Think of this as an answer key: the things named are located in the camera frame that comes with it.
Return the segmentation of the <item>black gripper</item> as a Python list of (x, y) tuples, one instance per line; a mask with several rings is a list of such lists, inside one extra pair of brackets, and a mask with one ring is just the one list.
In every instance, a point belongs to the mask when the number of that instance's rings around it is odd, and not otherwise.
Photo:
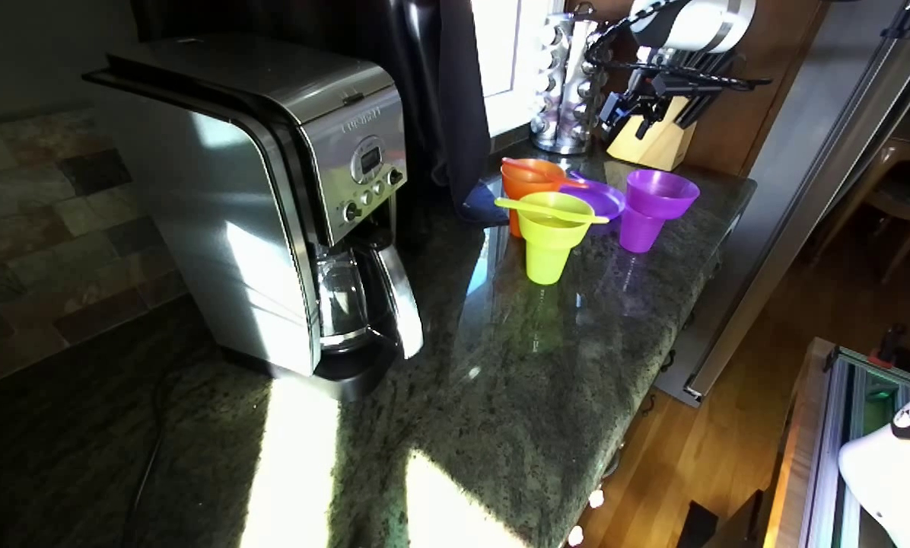
[(728, 77), (733, 54), (697, 54), (691, 63), (677, 57), (647, 57), (624, 63), (626, 83), (600, 106), (602, 129), (622, 129), (640, 116), (642, 129), (662, 122), (677, 98), (685, 101), (681, 129), (721, 92), (754, 92), (762, 79)]

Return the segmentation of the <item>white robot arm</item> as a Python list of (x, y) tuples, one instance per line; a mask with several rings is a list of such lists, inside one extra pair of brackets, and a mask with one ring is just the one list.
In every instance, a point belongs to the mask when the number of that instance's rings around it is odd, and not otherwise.
[(751, 92), (757, 79), (728, 77), (731, 52), (754, 17), (754, 0), (633, 0), (631, 13), (610, 22), (587, 60), (624, 71), (596, 122), (617, 132), (633, 116), (647, 132), (673, 98), (707, 101), (721, 92)]

